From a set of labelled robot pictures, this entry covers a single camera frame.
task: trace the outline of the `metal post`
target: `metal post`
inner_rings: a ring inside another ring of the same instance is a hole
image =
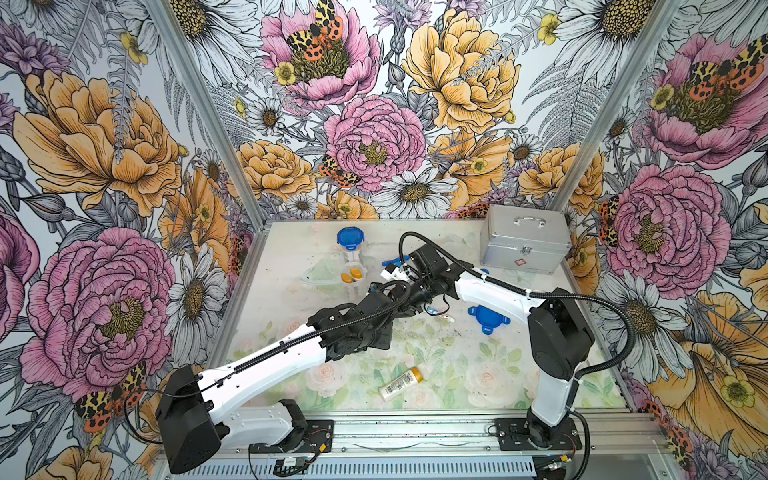
[[[600,106],[586,138],[581,142],[574,163],[565,176],[563,184],[558,189],[548,210],[563,210],[576,191],[581,177],[587,171],[592,158],[600,148],[605,132],[611,127],[621,110],[624,99],[629,95],[630,87],[646,65],[648,57],[656,51],[664,32],[669,27],[675,12],[683,3],[680,0],[657,0],[656,5],[648,16],[648,20],[637,38],[637,44],[632,49],[627,62],[616,77],[616,81],[608,92],[608,96]]]
[[[240,193],[245,211],[251,219],[251,223],[259,230],[263,230],[265,216],[251,194],[250,185],[245,178],[240,162],[235,157],[229,134],[224,129],[216,110],[216,105],[211,99],[205,80],[200,70],[197,69],[197,59],[187,44],[187,39],[181,31],[176,20],[176,15],[167,0],[161,2],[145,2],[149,15],[152,17],[163,44],[172,59],[174,73],[181,83],[189,91],[195,103],[197,113],[208,129],[214,146],[221,154],[221,160],[232,178],[235,188]]]

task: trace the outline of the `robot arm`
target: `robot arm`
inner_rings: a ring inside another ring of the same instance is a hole
[[[448,265],[430,245],[410,257],[419,278],[409,279],[412,282],[407,288],[402,281],[408,278],[405,271],[390,265],[382,275],[401,281],[372,283],[368,295],[356,305],[321,309],[297,331],[228,365],[196,376],[189,366],[177,370],[156,411],[170,471],[187,472],[222,445],[264,443],[278,445],[285,452],[295,448],[306,431],[306,420],[295,402],[282,400],[264,408],[263,415],[252,415],[248,422],[239,420],[236,410],[304,369],[368,348],[388,349],[392,321],[414,316],[443,294],[479,303],[528,325],[531,351],[541,368],[536,400],[528,410],[530,441],[542,449],[551,445],[575,396],[574,371],[594,343],[578,306],[573,300],[537,300],[486,283],[465,272],[472,268],[466,263]],[[312,338],[284,347],[303,336]],[[273,355],[259,361],[267,353]]]

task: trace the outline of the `blue container lid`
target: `blue container lid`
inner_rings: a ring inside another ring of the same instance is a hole
[[[336,242],[350,252],[356,250],[365,239],[366,236],[358,227],[343,228],[336,235]]]

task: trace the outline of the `metal vent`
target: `metal vent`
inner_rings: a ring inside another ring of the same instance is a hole
[[[272,475],[274,458],[253,458],[259,480]],[[536,476],[531,457],[396,457],[396,458],[320,458],[297,478],[502,478]],[[210,460],[187,473],[181,480],[253,480],[247,460]]]

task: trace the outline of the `flower bud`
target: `flower bud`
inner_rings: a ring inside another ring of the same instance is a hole
[[[758,188],[768,186],[768,154],[755,160],[741,175],[742,192],[750,196]]]
[[[61,222],[73,220],[74,211],[67,207],[64,199],[56,194],[38,194],[21,200],[31,208],[35,215],[46,222]]]

